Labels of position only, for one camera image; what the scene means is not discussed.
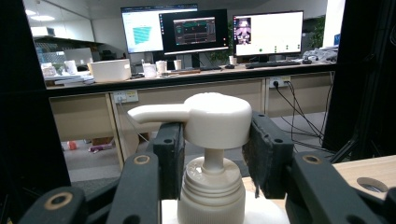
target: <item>power outlet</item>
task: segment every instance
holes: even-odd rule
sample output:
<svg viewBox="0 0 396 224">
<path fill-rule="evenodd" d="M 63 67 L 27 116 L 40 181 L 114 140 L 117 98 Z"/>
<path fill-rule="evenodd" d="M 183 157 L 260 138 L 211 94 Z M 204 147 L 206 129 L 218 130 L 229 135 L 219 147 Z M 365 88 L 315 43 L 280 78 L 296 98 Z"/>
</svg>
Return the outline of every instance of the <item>power outlet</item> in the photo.
<svg viewBox="0 0 396 224">
<path fill-rule="evenodd" d="M 114 91 L 113 98 L 116 103 L 137 102 L 137 91 Z"/>
<path fill-rule="evenodd" d="M 270 88 L 275 88 L 274 82 L 277 81 L 278 87 L 286 87 L 286 82 L 290 81 L 290 77 L 270 77 Z"/>
</svg>

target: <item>white pump dispenser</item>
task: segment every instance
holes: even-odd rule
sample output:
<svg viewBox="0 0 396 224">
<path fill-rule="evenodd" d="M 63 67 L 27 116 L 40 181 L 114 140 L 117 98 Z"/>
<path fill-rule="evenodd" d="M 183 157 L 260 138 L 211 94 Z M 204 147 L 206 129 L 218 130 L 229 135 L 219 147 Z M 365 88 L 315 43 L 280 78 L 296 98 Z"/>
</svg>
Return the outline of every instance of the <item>white pump dispenser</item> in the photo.
<svg viewBox="0 0 396 224">
<path fill-rule="evenodd" d="M 187 164 L 177 219 L 180 224 L 242 224 L 245 188 L 238 166 L 224 149 L 248 141 L 251 107 L 220 93 L 193 95 L 180 105 L 143 105 L 128 111 L 139 123 L 181 121 L 187 141 L 205 148 L 205 156 Z"/>
</svg>

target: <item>black monitor screen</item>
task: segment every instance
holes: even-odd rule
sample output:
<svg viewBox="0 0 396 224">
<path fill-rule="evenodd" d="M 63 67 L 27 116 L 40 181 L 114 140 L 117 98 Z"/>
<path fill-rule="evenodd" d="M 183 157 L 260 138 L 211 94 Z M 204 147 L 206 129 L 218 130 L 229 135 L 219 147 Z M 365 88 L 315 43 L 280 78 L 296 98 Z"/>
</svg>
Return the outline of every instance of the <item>black monitor screen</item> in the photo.
<svg viewBox="0 0 396 224">
<path fill-rule="evenodd" d="M 196 11 L 197 4 L 122 7 L 121 16 L 128 53 L 163 50 L 159 14 Z"/>
<path fill-rule="evenodd" d="M 160 14 L 165 55 L 228 48 L 227 9 Z"/>
<path fill-rule="evenodd" d="M 301 52 L 303 12 L 233 16 L 234 56 Z"/>
</svg>

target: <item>white base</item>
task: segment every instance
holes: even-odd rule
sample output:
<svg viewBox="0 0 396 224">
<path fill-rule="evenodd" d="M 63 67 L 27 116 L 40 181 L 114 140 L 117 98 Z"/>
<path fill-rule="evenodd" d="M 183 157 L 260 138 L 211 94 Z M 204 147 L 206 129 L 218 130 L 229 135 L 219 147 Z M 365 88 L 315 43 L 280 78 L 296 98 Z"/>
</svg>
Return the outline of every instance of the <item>white base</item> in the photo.
<svg viewBox="0 0 396 224">
<path fill-rule="evenodd" d="M 286 212 L 264 197 L 255 198 L 246 192 L 244 224 L 290 224 Z M 163 224 L 178 224 L 177 200 L 163 200 Z"/>
</svg>

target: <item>red object on floor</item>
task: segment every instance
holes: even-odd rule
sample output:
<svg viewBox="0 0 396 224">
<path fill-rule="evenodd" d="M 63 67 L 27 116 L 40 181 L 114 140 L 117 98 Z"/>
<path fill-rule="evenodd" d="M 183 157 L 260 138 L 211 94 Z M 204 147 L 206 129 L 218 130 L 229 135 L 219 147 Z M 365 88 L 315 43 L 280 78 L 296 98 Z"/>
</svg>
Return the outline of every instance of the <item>red object on floor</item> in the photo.
<svg viewBox="0 0 396 224">
<path fill-rule="evenodd" d="M 75 141 L 68 141 L 68 142 L 67 142 L 67 145 L 69 146 L 69 149 L 70 149 L 70 150 L 75 150 L 75 149 L 77 149 L 77 144 L 76 144 Z"/>
</svg>

